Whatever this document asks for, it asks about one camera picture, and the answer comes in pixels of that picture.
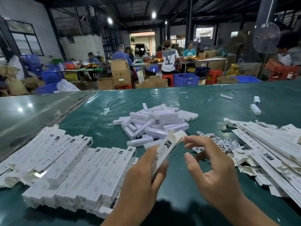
hair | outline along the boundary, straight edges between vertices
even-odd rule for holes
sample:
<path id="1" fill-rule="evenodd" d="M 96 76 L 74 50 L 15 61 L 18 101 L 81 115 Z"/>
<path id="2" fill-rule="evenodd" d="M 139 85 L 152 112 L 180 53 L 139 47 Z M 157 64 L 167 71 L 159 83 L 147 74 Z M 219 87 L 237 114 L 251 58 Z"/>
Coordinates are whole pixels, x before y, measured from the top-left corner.
<path id="1" fill-rule="evenodd" d="M 164 41 L 164 44 L 163 44 L 163 46 L 164 46 L 165 48 L 169 48 L 169 47 L 171 46 L 171 42 L 170 42 L 170 40 L 166 40 L 166 41 Z"/>

fan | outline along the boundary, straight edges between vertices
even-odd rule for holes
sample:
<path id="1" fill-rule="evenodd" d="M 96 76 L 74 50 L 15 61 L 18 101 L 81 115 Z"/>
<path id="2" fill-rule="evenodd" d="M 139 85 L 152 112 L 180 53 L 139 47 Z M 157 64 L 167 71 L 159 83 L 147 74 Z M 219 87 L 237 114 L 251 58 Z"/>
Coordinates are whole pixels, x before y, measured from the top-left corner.
<path id="1" fill-rule="evenodd" d="M 256 30 L 253 44 L 256 51 L 271 54 L 276 50 L 280 39 L 280 30 L 275 23 L 266 23 Z"/>

white shirt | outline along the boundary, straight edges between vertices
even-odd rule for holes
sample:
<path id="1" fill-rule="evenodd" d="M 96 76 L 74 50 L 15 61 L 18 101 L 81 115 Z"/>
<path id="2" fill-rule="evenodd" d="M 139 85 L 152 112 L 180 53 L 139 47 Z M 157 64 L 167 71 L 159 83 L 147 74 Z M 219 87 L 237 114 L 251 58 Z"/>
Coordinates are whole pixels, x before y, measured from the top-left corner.
<path id="1" fill-rule="evenodd" d="M 175 70 L 173 66 L 175 64 L 175 58 L 179 58 L 178 51 L 176 49 L 166 49 L 162 52 L 164 63 L 162 64 L 162 71 L 171 72 Z"/>

left hand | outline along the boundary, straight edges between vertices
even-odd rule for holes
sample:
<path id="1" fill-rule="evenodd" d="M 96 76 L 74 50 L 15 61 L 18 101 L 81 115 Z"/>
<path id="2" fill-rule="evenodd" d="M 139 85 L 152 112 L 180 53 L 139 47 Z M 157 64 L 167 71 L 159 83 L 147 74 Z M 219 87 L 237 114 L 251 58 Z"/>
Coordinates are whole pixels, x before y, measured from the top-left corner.
<path id="1" fill-rule="evenodd" d="M 151 212 L 169 165 L 168 162 L 162 164 L 152 181 L 151 167 L 158 147 L 148 148 L 128 170 L 117 205 L 103 225 L 140 225 Z"/>

